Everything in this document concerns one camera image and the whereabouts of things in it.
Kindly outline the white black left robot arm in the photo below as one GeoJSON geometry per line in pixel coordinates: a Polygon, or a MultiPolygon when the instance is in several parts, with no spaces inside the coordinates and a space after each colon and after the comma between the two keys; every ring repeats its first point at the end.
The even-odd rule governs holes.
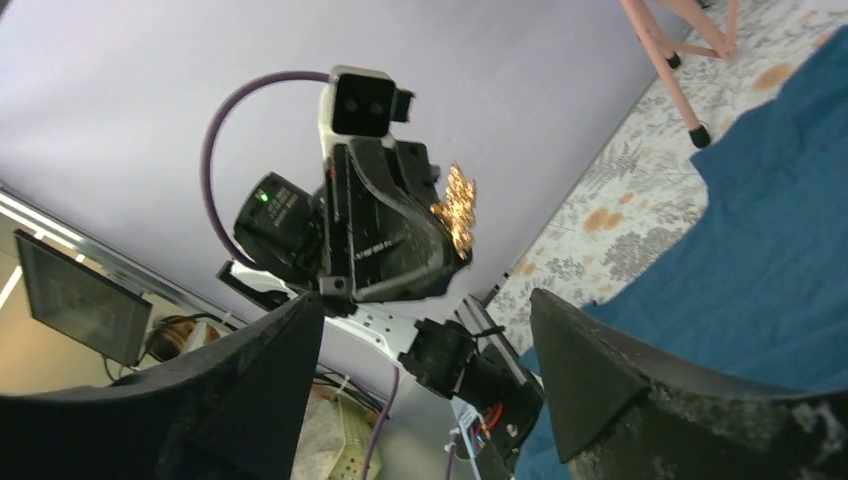
{"type": "MultiPolygon", "coordinates": [[[[369,305],[442,296],[472,260],[475,183],[458,166],[436,191],[424,145],[354,137],[330,145],[324,182],[307,193],[276,173],[249,194],[234,225],[251,270],[274,280],[245,292],[270,308],[289,295],[321,294],[330,318],[369,305]]],[[[428,391],[472,412],[463,434],[472,454],[513,466],[542,404],[501,327],[455,314],[415,319],[395,355],[428,391]]]]}

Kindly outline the blue shirt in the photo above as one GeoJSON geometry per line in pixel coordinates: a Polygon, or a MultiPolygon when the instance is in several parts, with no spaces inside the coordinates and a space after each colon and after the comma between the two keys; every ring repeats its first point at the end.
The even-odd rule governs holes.
{"type": "MultiPolygon", "coordinates": [[[[576,307],[726,375],[847,394],[846,29],[692,163],[700,220],[617,295],[576,307]]],[[[516,475],[576,479],[547,402],[516,475]]]]}

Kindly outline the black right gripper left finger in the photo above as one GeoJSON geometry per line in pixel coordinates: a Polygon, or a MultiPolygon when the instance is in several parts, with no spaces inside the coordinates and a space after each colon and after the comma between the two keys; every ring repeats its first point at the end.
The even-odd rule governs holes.
{"type": "Polygon", "coordinates": [[[1,400],[5,479],[286,479],[322,342],[304,294],[104,387],[1,400]]]}

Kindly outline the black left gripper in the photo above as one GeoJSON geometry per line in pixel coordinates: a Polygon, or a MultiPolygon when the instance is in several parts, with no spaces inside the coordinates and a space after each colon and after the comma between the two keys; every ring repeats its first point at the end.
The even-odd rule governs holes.
{"type": "Polygon", "coordinates": [[[469,264],[430,207],[437,169],[422,143],[354,138],[326,163],[325,272],[357,302],[443,296],[469,264]]]}

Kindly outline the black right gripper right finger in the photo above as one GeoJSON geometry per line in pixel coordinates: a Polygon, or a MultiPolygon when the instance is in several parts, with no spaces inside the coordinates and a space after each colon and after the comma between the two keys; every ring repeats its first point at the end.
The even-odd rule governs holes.
{"type": "Polygon", "coordinates": [[[847,394],[726,375],[550,291],[531,329],[559,460],[576,479],[843,479],[847,394]]]}

